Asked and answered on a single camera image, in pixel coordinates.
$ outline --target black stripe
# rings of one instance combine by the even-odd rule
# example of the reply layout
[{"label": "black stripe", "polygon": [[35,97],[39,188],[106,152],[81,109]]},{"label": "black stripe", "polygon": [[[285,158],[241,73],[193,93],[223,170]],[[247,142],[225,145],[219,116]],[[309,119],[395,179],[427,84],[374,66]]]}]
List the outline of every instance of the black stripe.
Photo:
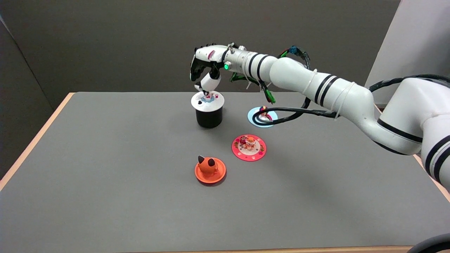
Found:
[{"label": "black stripe", "polygon": [[444,137],[442,140],[438,141],[436,145],[434,145],[430,152],[428,152],[427,158],[425,159],[425,171],[431,176],[430,172],[430,164],[436,152],[442,148],[445,144],[450,142],[450,136]]},{"label": "black stripe", "polygon": [[261,80],[261,81],[262,81],[262,79],[261,79],[261,76],[259,75],[259,69],[261,68],[261,63],[262,63],[262,61],[264,61],[264,59],[265,59],[267,56],[268,56],[268,55],[264,56],[263,58],[261,58],[261,60],[259,60],[259,63],[258,63],[258,69],[256,70],[256,74],[258,75],[258,78],[259,78],[259,80]]},{"label": "black stripe", "polygon": [[389,131],[394,132],[394,133],[396,133],[396,134],[398,134],[398,135],[400,135],[400,136],[402,136],[402,137],[404,137],[404,138],[407,138],[407,139],[409,139],[409,140],[413,140],[413,141],[415,141],[415,142],[422,143],[422,140],[423,140],[422,137],[414,136],[414,135],[409,134],[409,133],[407,133],[407,132],[403,132],[402,130],[397,129],[397,128],[395,128],[395,127],[393,127],[393,126],[387,124],[386,122],[382,121],[381,119],[378,119],[378,120],[377,120],[377,123],[378,123],[380,126],[386,128],[386,129],[388,129]]},{"label": "black stripe", "polygon": [[322,93],[322,96],[320,97],[320,106],[324,105],[324,98],[325,95],[327,94],[328,89],[331,87],[331,85],[334,83],[334,81],[336,81],[337,79],[339,79],[338,77],[334,77],[333,79],[331,79],[331,81],[327,84],[327,86],[325,87],[324,92]]},{"label": "black stripe", "polygon": [[250,59],[250,63],[248,64],[248,75],[249,75],[251,78],[253,78],[253,75],[252,75],[252,62],[253,62],[253,60],[255,59],[255,57],[256,57],[257,55],[260,55],[260,54],[256,54],[256,55],[252,56],[252,58]]},{"label": "black stripe", "polygon": [[450,156],[450,148],[447,148],[436,160],[436,164],[434,165],[434,179],[436,179],[438,183],[441,183],[441,179],[439,178],[439,172],[441,172],[442,164],[449,156]]},{"label": "black stripe", "polygon": [[391,152],[394,153],[394,154],[406,155],[406,154],[404,154],[404,153],[400,153],[400,152],[398,152],[398,151],[395,151],[395,150],[393,150],[393,149],[390,149],[390,148],[386,147],[385,145],[383,145],[383,144],[381,144],[381,143],[378,143],[378,142],[376,142],[376,141],[373,141],[373,142],[375,142],[376,144],[378,144],[380,147],[384,148],[385,150],[391,151]]},{"label": "black stripe", "polygon": [[222,63],[225,63],[225,56],[226,56],[226,53],[228,53],[228,50],[229,49],[225,50],[225,52],[222,55]]},{"label": "black stripe", "polygon": [[325,77],[325,79],[322,80],[322,82],[320,83],[319,87],[317,88],[317,91],[315,92],[314,103],[317,104],[317,99],[319,99],[320,90],[325,85],[325,83],[328,81],[328,79],[330,79],[331,77],[332,77],[332,75],[329,75],[329,76]]}]

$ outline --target table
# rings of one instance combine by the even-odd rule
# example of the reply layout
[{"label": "table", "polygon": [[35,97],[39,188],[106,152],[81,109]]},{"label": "table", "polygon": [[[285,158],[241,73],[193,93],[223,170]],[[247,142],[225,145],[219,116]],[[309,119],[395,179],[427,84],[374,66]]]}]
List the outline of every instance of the table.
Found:
[{"label": "table", "polygon": [[[417,161],[348,120],[257,128],[247,112],[263,95],[224,93],[223,122],[205,130],[193,94],[69,94],[1,181],[5,252],[400,253],[448,232],[450,203]],[[231,153],[247,133],[263,159]],[[221,184],[198,183],[198,155],[225,162]]]}]

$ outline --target light blue disc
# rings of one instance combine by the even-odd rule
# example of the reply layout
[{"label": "light blue disc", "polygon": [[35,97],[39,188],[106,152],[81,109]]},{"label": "light blue disc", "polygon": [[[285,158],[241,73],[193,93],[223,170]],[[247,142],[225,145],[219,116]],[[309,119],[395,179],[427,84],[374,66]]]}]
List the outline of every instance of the light blue disc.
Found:
[{"label": "light blue disc", "polygon": [[[256,127],[261,127],[261,128],[271,127],[271,126],[259,126],[259,125],[255,124],[255,123],[253,122],[253,115],[254,115],[255,113],[259,112],[259,108],[261,108],[261,106],[260,106],[260,107],[255,107],[255,108],[251,109],[251,110],[247,113],[248,121],[250,121],[250,123],[251,123],[252,125],[256,126]],[[277,115],[277,113],[274,112],[274,111],[268,112],[267,114],[270,115],[270,116],[272,117],[272,120],[278,119],[278,115]]]}]

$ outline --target orange base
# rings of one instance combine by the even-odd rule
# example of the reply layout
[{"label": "orange base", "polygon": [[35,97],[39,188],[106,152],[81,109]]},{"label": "orange base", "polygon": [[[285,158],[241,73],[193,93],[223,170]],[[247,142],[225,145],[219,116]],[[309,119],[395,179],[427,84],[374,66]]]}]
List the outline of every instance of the orange base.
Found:
[{"label": "orange base", "polygon": [[220,159],[214,158],[214,161],[217,163],[217,171],[212,175],[205,175],[202,171],[200,171],[200,168],[198,167],[198,163],[195,166],[194,172],[195,176],[197,177],[200,182],[206,183],[206,184],[214,184],[222,180],[222,178],[225,177],[226,174],[226,167],[223,161]]}]

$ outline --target robotic arm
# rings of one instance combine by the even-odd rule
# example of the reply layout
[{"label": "robotic arm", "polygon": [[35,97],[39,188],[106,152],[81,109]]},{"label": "robotic arm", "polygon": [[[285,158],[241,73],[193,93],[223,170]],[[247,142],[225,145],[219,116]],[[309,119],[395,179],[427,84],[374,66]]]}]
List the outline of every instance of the robotic arm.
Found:
[{"label": "robotic arm", "polygon": [[371,90],[335,75],[309,70],[291,58],[247,51],[235,44],[195,49],[190,79],[207,94],[220,82],[220,68],[260,82],[302,93],[316,104],[343,116],[372,141],[400,155],[421,153],[427,173],[450,190],[450,85],[420,76],[404,78],[381,116],[374,115]]}]

